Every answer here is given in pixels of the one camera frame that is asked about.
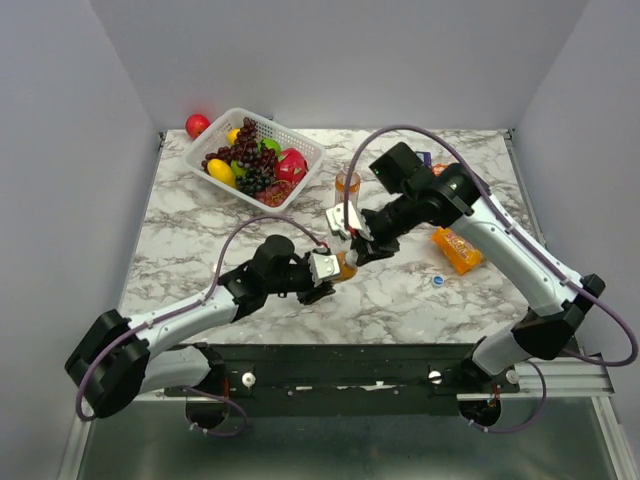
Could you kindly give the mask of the small orange juice bottle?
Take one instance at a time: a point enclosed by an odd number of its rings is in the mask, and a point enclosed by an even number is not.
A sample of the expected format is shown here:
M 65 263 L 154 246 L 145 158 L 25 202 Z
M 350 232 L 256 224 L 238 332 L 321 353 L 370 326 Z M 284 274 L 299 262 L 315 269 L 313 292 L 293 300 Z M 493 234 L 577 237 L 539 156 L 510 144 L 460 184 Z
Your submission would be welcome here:
M 352 279 L 358 272 L 358 267 L 348 260 L 347 252 L 336 254 L 339 264 L 339 275 L 333 280 L 334 283 L 341 283 Z

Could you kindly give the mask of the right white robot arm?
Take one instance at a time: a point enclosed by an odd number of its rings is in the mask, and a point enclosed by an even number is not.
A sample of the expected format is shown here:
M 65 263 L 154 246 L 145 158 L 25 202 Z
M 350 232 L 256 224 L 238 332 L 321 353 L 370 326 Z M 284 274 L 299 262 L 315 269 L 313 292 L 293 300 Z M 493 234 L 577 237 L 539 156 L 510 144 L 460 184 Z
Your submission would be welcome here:
M 604 292 L 598 275 L 582 275 L 541 247 L 463 161 L 435 174 L 400 142 L 370 169 L 395 198 L 379 210 L 359 210 L 343 201 L 343 228 L 353 238 L 360 264 L 393 255 L 401 236 L 428 223 L 478 248 L 528 302 L 522 320 L 481 339 L 461 365 L 467 389 L 483 391 L 509 365 L 553 360 L 564 352 Z

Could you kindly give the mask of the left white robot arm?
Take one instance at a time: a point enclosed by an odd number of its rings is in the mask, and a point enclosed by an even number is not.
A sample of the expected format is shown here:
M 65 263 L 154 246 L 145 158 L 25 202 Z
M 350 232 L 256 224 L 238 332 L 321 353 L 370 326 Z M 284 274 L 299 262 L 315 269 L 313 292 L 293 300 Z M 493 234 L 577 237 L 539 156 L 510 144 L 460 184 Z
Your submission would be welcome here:
M 330 295 L 339 270 L 329 248 L 299 256 L 288 238 L 271 235 L 251 259 L 185 300 L 131 317 L 116 309 L 102 313 L 64 365 L 78 388 L 77 415 L 89 421 L 118 413 L 141 393 L 156 357 L 209 328 L 253 314 L 271 295 L 294 293 L 303 305 Z

